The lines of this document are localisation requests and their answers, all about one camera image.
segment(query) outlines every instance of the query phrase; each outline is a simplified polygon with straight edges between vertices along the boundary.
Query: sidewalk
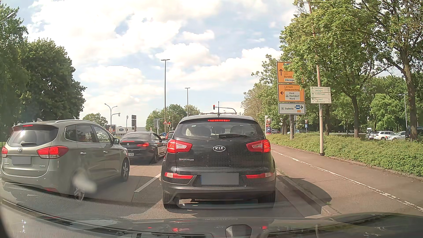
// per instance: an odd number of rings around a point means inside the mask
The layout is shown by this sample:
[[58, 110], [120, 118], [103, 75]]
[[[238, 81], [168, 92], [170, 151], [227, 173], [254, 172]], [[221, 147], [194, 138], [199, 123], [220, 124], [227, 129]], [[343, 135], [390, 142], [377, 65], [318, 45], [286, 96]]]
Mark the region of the sidewalk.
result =
[[272, 144], [277, 170], [339, 213], [423, 216], [423, 182]]

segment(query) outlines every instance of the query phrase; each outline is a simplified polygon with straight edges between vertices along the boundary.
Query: blurred license plate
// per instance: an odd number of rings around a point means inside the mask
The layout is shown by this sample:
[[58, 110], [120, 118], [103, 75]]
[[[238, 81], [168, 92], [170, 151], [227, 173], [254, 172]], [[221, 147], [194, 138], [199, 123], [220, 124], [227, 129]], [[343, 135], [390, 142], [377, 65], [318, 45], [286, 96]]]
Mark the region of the blurred license plate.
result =
[[201, 174], [202, 185], [239, 185], [238, 173], [204, 173]]
[[31, 156], [11, 156], [13, 165], [30, 165]]

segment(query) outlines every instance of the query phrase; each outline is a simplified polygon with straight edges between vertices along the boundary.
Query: curb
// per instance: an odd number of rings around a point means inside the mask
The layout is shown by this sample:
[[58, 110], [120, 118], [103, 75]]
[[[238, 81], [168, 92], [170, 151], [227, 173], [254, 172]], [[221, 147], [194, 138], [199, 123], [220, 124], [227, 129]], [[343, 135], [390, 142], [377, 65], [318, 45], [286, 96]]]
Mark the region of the curb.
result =
[[[281, 146], [281, 147], [286, 147], [286, 148], [290, 148], [290, 149], [296, 149], [296, 150], [299, 150], [299, 151], [313, 153], [313, 154], [316, 154], [316, 155], [319, 154], [319, 153], [316, 153], [316, 152], [313, 152], [313, 151], [308, 151], [308, 150], [293, 148], [293, 147], [289, 147], [289, 146], [285, 146], [285, 145], [278, 145], [278, 144], [273, 144], [273, 145], [277, 145], [277, 146]], [[334, 160], [343, 161], [343, 162], [347, 162], [347, 163], [357, 164], [357, 165], [361, 165], [361, 166], [368, 167], [368, 168], [383, 170], [383, 171], [390, 172], [392, 174], [397, 174], [397, 175], [402, 175], [402, 176], [414, 178], [414, 179], [417, 179], [417, 180], [420, 180], [420, 181], [423, 182], [423, 177], [419, 177], [419, 176], [416, 176], [416, 175], [413, 175], [413, 174], [407, 174], [407, 173], [399, 172], [399, 171], [392, 170], [392, 169], [385, 169], [385, 168], [382, 168], [382, 167], [379, 167], [379, 166], [370, 165], [370, 164], [366, 164], [366, 163], [359, 162], [359, 161], [354, 161], [354, 160], [349, 160], [349, 159], [342, 159], [342, 158], [333, 157], [333, 156], [323, 156], [323, 157], [331, 158], [331, 159], [334, 159]]]
[[295, 191], [300, 197], [302, 197], [310, 206], [315, 208], [316, 211], [320, 210], [320, 214], [322, 217], [340, 214], [340, 212], [332, 208], [330, 205], [325, 204], [319, 198], [306, 191], [305, 189], [301, 188], [289, 177], [283, 175], [278, 175], [277, 177], [281, 182], [283, 182], [285, 185]]

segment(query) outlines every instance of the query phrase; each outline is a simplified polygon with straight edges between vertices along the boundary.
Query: orange direction sign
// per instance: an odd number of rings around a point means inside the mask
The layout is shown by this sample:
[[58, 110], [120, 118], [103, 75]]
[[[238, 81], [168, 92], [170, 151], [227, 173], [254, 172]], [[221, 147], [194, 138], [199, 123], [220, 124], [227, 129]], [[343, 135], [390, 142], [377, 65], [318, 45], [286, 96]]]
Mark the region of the orange direction sign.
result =
[[279, 102], [305, 102], [304, 89], [299, 85], [278, 84], [277, 95]]
[[286, 71], [285, 66], [290, 65], [291, 62], [277, 62], [277, 82], [278, 83], [295, 83], [294, 72]]

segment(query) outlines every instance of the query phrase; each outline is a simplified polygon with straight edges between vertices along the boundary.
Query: white dashed line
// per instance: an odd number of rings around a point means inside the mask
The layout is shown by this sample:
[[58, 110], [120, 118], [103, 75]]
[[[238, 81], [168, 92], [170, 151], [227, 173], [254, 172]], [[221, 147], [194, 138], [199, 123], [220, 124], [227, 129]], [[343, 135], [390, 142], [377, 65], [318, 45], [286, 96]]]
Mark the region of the white dashed line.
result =
[[306, 163], [306, 162], [304, 162], [304, 161], [301, 161], [301, 160], [298, 160], [298, 159], [292, 158], [291, 156], [284, 155], [284, 154], [279, 153], [279, 152], [276, 152], [276, 151], [274, 151], [274, 150], [273, 150], [273, 152], [274, 152], [274, 153], [277, 153], [277, 154], [279, 154], [279, 155], [282, 155], [282, 156], [288, 157], [288, 158], [290, 158], [290, 159], [292, 159], [292, 160], [295, 160], [295, 161], [297, 161], [297, 162], [307, 164], [308, 166], [313, 167], [313, 168], [315, 168], [315, 169], [322, 170], [322, 171], [324, 171], [324, 172], [330, 173], [330, 174], [335, 175], [335, 176], [337, 176], [337, 177], [341, 177], [341, 178], [346, 179], [346, 180], [348, 180], [348, 181], [350, 181], [350, 182], [352, 182], [352, 183], [355, 183], [355, 184], [357, 184], [357, 185], [360, 185], [360, 186], [362, 186], [362, 187], [364, 187], [364, 188], [368, 188], [368, 189], [370, 189], [370, 190], [371, 190], [371, 191], [373, 191], [373, 192], [377, 192], [377, 193], [379, 193], [379, 194], [381, 194], [381, 195], [383, 195], [383, 196], [385, 196], [385, 197], [388, 197], [388, 198], [394, 199], [394, 200], [396, 200], [396, 201], [398, 201], [398, 202], [400, 202], [400, 203], [402, 203], [402, 204], [404, 204], [404, 205], [407, 205], [407, 206], [409, 206], [409, 207], [411, 207], [411, 208], [414, 208], [414, 209], [416, 209], [416, 210], [419, 210], [419, 211], [423, 212], [423, 208], [421, 208], [421, 207], [419, 207], [419, 206], [417, 206], [417, 205], [415, 205], [415, 204], [412, 204], [412, 203], [410, 203], [410, 202], [407, 202], [407, 201], [401, 201], [401, 200], [400, 200], [399, 198], [397, 198], [396, 196], [391, 195], [391, 194], [389, 194], [389, 193], [385, 193], [384, 191], [381, 191], [381, 190], [379, 190], [379, 189], [377, 189], [377, 188], [370, 187], [370, 186], [368, 186], [368, 185], [366, 185], [366, 184], [364, 184], [364, 183], [360, 183], [360, 182], [358, 182], [358, 181], [355, 181], [355, 180], [349, 179], [349, 178], [344, 177], [344, 176], [342, 176], [342, 175], [340, 175], [340, 174], [334, 173], [334, 172], [329, 171], [329, 170], [326, 170], [326, 169], [319, 168], [319, 167], [317, 167], [317, 166], [314, 166], [314, 165], [311, 165], [311, 164]]
[[160, 174], [156, 175], [154, 178], [150, 179], [150, 181], [146, 182], [143, 186], [139, 187], [137, 190], [134, 191], [134, 193], [138, 193], [141, 190], [145, 189], [150, 183], [152, 183], [154, 180], [156, 180], [158, 177], [160, 177]]

